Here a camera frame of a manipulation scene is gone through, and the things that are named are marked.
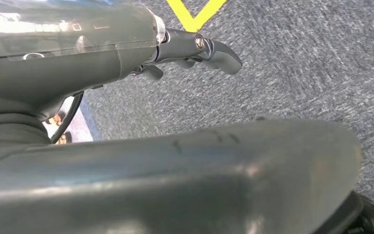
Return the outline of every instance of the yellow floor marking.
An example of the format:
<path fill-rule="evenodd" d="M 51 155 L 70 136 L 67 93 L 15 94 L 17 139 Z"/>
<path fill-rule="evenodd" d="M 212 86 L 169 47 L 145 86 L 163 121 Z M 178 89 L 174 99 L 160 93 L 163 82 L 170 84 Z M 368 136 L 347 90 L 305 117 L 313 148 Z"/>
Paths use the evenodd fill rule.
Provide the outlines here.
<path fill-rule="evenodd" d="M 184 29 L 189 32 L 198 32 L 226 1 L 209 0 L 199 14 L 193 18 L 181 0 L 167 0 Z"/>

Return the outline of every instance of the bolt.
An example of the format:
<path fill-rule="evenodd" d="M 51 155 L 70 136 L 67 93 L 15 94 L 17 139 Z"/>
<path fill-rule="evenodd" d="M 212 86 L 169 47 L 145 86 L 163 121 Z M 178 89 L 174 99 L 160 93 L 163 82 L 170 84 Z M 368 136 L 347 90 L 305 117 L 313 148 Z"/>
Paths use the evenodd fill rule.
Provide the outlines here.
<path fill-rule="evenodd" d="M 204 42 L 203 36 L 197 35 L 196 39 L 195 39 L 195 42 L 196 42 L 197 49 L 199 49 L 199 50 L 203 50 L 204 49 L 205 42 Z"/>

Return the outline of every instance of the cable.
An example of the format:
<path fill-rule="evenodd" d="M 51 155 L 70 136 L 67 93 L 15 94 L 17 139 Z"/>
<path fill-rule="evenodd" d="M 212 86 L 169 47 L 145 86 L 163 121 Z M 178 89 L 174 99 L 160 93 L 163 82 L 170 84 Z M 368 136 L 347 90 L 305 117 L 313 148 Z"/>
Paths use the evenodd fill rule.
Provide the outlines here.
<path fill-rule="evenodd" d="M 81 93 L 74 97 L 74 100 L 72 101 L 72 105 L 70 109 L 68 110 L 67 115 L 65 116 L 59 128 L 55 131 L 55 133 L 51 137 L 52 144 L 55 144 L 61 138 L 62 134 L 64 134 L 64 132 L 67 130 L 68 126 L 70 125 L 72 119 L 74 118 L 81 104 L 83 96 L 84 96 L 84 93 Z"/>

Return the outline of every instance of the shoe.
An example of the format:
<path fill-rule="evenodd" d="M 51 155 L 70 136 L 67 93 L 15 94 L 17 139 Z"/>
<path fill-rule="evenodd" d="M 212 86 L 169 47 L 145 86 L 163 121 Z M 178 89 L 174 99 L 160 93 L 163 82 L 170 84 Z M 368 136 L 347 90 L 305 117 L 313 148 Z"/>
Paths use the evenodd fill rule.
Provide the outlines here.
<path fill-rule="evenodd" d="M 59 126 L 61 126 L 62 121 L 64 120 L 64 118 L 65 118 L 65 113 L 62 112 L 62 111 L 60 111 L 54 117 L 46 120 L 45 123 L 47 123 L 47 124 L 53 124 L 53 125 L 56 125 L 56 126 L 59 127 Z"/>
<path fill-rule="evenodd" d="M 70 132 L 65 132 L 61 135 L 61 138 L 55 143 L 55 145 L 65 145 L 72 143 L 72 135 Z"/>

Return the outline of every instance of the dark gray plastic cover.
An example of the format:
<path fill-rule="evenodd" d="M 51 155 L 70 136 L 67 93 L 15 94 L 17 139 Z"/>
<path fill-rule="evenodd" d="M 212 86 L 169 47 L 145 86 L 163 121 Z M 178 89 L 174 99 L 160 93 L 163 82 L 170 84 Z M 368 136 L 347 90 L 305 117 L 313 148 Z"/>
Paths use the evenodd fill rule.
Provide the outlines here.
<path fill-rule="evenodd" d="M 9 60 L 155 47 L 164 33 L 131 0 L 0 0 L 0 58 Z"/>

